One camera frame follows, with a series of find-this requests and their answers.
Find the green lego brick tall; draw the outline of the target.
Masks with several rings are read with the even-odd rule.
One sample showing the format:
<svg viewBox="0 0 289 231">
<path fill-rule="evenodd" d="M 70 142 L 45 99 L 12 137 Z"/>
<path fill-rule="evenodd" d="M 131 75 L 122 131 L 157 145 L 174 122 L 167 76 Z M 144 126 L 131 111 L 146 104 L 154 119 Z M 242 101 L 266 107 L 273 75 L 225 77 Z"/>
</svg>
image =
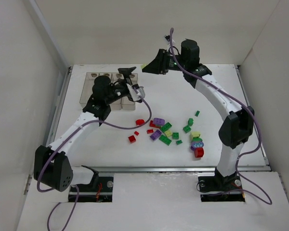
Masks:
<svg viewBox="0 0 289 231">
<path fill-rule="evenodd" d="M 192 119 L 192 118 L 189 118 L 188 119 L 188 126 L 193 126 L 193 124 L 194 124 L 194 120 Z"/>
</svg>

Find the green square lego brick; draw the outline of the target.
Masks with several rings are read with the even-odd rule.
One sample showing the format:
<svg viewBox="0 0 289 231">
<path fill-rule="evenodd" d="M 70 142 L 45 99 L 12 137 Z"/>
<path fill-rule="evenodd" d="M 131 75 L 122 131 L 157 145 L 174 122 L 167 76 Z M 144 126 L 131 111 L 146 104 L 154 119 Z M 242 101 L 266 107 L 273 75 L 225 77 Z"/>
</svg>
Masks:
<svg viewBox="0 0 289 231">
<path fill-rule="evenodd" d="M 191 131 L 191 127 L 189 125 L 187 125 L 187 126 L 183 127 L 183 131 L 185 133 L 189 133 Z"/>
</svg>

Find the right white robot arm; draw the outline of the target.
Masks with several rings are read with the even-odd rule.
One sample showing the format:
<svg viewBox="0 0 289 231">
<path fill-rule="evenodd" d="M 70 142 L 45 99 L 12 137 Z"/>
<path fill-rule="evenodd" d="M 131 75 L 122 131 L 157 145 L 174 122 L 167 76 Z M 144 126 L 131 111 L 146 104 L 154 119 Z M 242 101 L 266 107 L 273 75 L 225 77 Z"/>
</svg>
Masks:
<svg viewBox="0 0 289 231">
<path fill-rule="evenodd" d="M 199 177 L 199 189 L 203 193 L 228 191 L 240 182 L 236 163 L 244 144 L 253 133 L 254 110 L 244 108 L 225 96 L 212 72 L 200 62 L 200 48 L 196 41 L 186 39 L 181 43 L 181 53 L 159 49 L 158 54 L 142 68 L 144 73 L 165 75 L 170 70 L 182 71 L 184 79 L 202 93 L 220 114 L 223 123 L 218 135 L 223 144 L 220 161 L 214 176 Z"/>
</svg>

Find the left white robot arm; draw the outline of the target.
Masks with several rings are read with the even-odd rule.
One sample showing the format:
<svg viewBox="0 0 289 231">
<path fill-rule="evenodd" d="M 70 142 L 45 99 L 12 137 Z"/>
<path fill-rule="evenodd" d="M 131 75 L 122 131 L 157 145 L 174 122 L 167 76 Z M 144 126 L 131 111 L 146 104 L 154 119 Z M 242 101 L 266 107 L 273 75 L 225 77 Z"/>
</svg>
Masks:
<svg viewBox="0 0 289 231">
<path fill-rule="evenodd" d="M 37 184 L 43 183 L 48 186 L 49 191 L 59 192 L 63 192 L 69 186 L 96 186 L 98 171 L 88 166 L 73 167 L 69 159 L 93 131 L 106 123 L 113 102 L 124 97 L 131 102 L 143 102 L 143 87 L 131 81 L 135 69 L 119 68 L 118 73 L 122 78 L 115 82 L 106 75 L 95 78 L 92 93 L 74 124 L 48 146 L 41 145 L 36 149 L 34 179 Z"/>
</svg>

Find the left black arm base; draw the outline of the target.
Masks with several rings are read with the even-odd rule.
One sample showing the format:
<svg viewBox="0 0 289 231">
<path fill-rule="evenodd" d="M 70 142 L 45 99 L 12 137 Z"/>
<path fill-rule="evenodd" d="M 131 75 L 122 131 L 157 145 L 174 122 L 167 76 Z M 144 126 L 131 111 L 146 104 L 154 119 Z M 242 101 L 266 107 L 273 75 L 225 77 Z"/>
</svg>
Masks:
<svg viewBox="0 0 289 231">
<path fill-rule="evenodd" d="M 113 174 L 101 174 L 93 186 L 79 184 L 79 203 L 111 203 L 113 199 Z"/>
</svg>

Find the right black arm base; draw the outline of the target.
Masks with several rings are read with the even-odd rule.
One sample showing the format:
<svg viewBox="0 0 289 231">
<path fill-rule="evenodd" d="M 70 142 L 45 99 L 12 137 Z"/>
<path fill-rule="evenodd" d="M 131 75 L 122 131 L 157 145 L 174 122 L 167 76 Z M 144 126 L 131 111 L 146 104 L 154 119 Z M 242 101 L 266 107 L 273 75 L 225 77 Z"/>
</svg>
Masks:
<svg viewBox="0 0 289 231">
<path fill-rule="evenodd" d="M 245 202 L 240 177 L 198 177 L 197 189 L 201 202 Z"/>
</svg>

